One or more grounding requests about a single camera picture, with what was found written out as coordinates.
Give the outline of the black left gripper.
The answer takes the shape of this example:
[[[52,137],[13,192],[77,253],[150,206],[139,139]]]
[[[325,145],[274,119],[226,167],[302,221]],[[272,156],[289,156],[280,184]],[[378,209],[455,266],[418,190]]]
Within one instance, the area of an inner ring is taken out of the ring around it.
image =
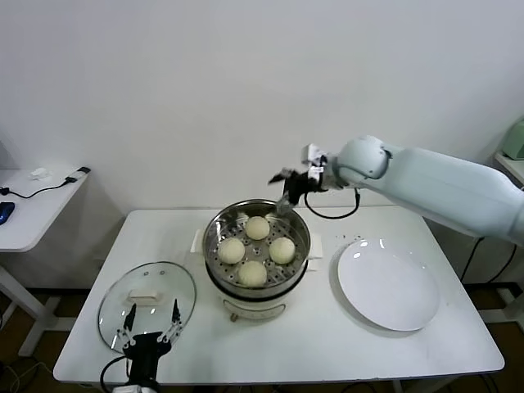
[[[137,305],[133,303],[123,326],[116,331],[117,337],[122,343],[124,356],[131,361],[129,383],[153,383],[156,382],[160,358],[171,351],[171,344],[178,340],[183,330],[178,300],[174,300],[171,324],[162,333],[151,332],[132,337],[136,311]]]

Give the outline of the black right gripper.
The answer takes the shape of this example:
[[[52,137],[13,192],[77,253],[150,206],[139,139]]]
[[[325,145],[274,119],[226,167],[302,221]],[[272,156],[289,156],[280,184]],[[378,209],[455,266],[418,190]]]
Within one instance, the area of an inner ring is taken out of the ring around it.
[[[295,169],[283,168],[269,180],[269,183],[280,182],[284,182],[284,195],[275,202],[275,214],[279,216],[286,215],[295,208],[291,201],[299,201],[302,196],[311,192],[325,192],[306,172],[299,173]]]

